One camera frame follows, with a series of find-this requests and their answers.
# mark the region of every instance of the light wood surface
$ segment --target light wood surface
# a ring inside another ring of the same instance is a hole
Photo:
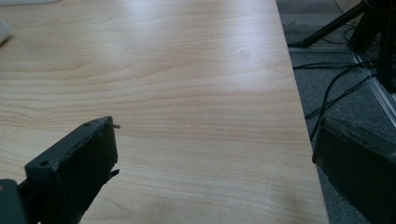
[[[81,223],[327,223],[275,0],[0,7],[0,176],[111,115]]]

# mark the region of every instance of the wooden table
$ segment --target wooden table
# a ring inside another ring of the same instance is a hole
[[[1,7],[0,176],[105,115],[120,175],[82,223],[327,223],[275,0]]]

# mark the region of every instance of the gray carpet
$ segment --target gray carpet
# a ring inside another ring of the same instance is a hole
[[[312,34],[320,26],[284,24],[285,35],[289,43],[301,40]],[[343,27],[333,33],[328,39],[336,42],[345,41],[343,32],[348,27]],[[334,45],[324,41],[320,46],[342,48],[342,45]],[[293,66],[307,63],[353,63],[353,58],[348,52],[291,52]],[[332,79],[343,70],[296,70],[295,78],[301,96],[304,113],[321,106],[324,92]],[[363,79],[361,71],[356,69],[339,79],[330,93],[330,99],[340,95],[360,80]],[[331,109],[326,111],[325,117],[337,118],[353,122],[364,129],[376,133],[396,143],[396,130],[390,123],[381,105],[376,100],[368,84],[365,83],[360,89],[348,95]],[[318,117],[306,121],[308,131],[311,132]],[[368,223],[365,218],[347,201],[345,201],[329,183],[327,177],[319,170],[319,179],[322,186],[325,203],[327,206],[331,224],[358,224]]]

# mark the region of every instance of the wooden tabletop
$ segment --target wooden tabletop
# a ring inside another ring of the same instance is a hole
[[[0,7],[0,177],[111,115],[81,223],[327,223],[275,0]]]

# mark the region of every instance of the white object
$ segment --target white object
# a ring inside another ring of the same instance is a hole
[[[0,7],[58,2],[59,0],[0,0]]]
[[[3,19],[0,18],[0,43],[7,39],[9,36],[9,28]]]

